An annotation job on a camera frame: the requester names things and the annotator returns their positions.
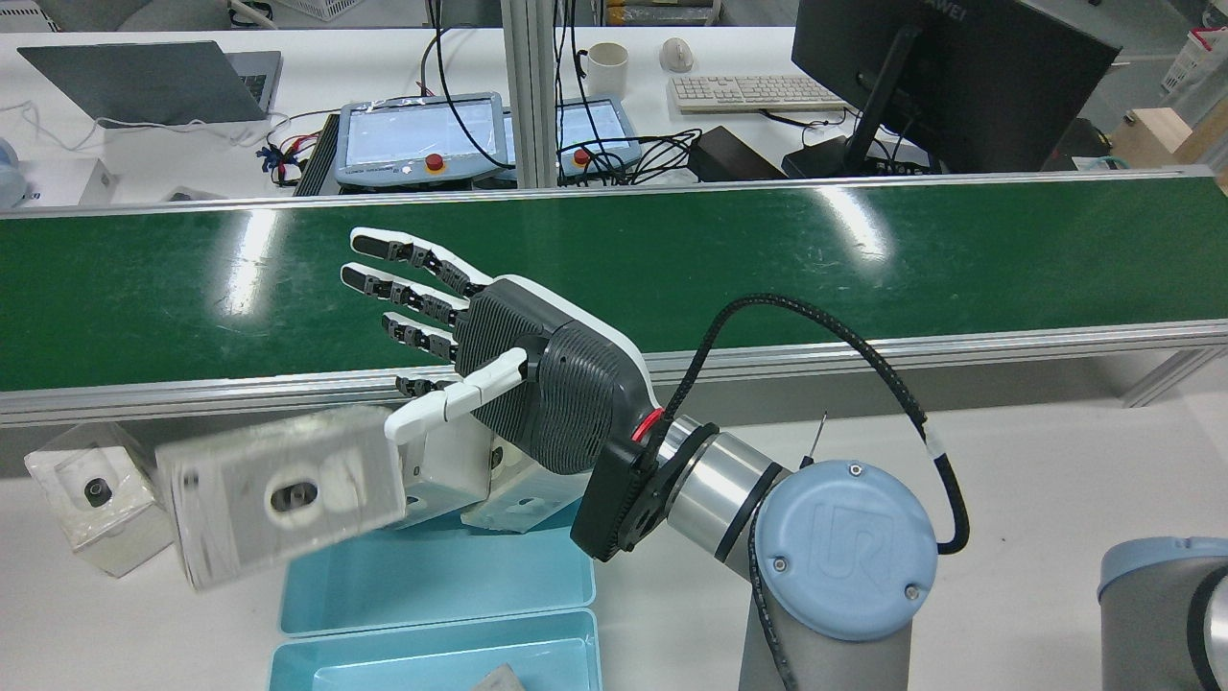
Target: transparent box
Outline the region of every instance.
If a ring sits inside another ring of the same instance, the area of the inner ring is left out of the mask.
[[[114,423],[80,425],[26,457],[72,552],[117,578],[173,541],[146,468]]]
[[[349,406],[158,447],[192,585],[210,588],[404,518],[387,417]]]

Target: ur logo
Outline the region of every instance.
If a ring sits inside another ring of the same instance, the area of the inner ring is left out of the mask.
[[[833,588],[862,590],[868,581],[885,593],[892,576],[892,517],[823,504],[814,512],[810,572]]]

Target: computer mouse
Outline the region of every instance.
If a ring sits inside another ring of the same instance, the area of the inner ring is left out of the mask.
[[[672,72],[689,72],[695,66],[695,54],[682,38],[670,38],[661,45],[661,66]]]

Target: laptop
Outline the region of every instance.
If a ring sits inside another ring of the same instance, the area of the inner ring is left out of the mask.
[[[263,120],[281,74],[276,50],[227,54],[212,41],[39,45],[17,53],[91,118],[128,123]]]

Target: huawei logo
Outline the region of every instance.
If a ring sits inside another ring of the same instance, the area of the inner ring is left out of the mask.
[[[952,0],[921,0],[922,5],[933,7],[942,15],[955,20],[957,22],[964,21],[968,16],[968,7],[964,7],[959,2],[952,2]]]

